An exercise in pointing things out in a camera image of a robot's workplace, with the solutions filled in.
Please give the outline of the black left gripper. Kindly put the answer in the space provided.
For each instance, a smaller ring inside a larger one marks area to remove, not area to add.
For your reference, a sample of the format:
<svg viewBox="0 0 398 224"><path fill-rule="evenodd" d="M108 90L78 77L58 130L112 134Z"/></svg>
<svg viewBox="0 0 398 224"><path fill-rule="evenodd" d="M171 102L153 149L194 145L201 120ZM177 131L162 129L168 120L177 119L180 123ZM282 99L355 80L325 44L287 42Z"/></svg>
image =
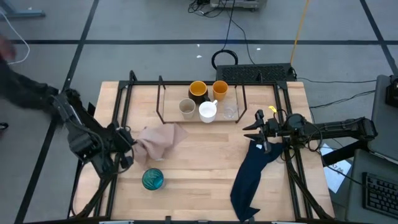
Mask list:
<svg viewBox="0 0 398 224"><path fill-rule="evenodd" d="M134 163L135 140L131 133L117 124L109 124L107 130L110 132L110 153L120 156L119 164L123 170L128 170Z"/></svg>

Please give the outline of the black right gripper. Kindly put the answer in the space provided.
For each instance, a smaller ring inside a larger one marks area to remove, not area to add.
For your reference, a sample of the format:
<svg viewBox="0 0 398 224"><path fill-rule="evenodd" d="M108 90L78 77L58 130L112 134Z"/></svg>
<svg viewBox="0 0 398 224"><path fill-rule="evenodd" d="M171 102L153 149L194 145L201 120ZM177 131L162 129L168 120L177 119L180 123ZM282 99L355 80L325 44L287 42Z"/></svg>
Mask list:
<svg viewBox="0 0 398 224"><path fill-rule="evenodd" d="M271 152L271 144L268 141L268 137L276 137L278 132L280 131L280 125L278 124L275 118L268 119L264 121L264 112L263 110L257 110L255 114L256 121L243 128L244 131L255 130L258 129L259 132L257 134L245 134L244 137L247 137L258 144L261 144L265 153Z"/></svg>

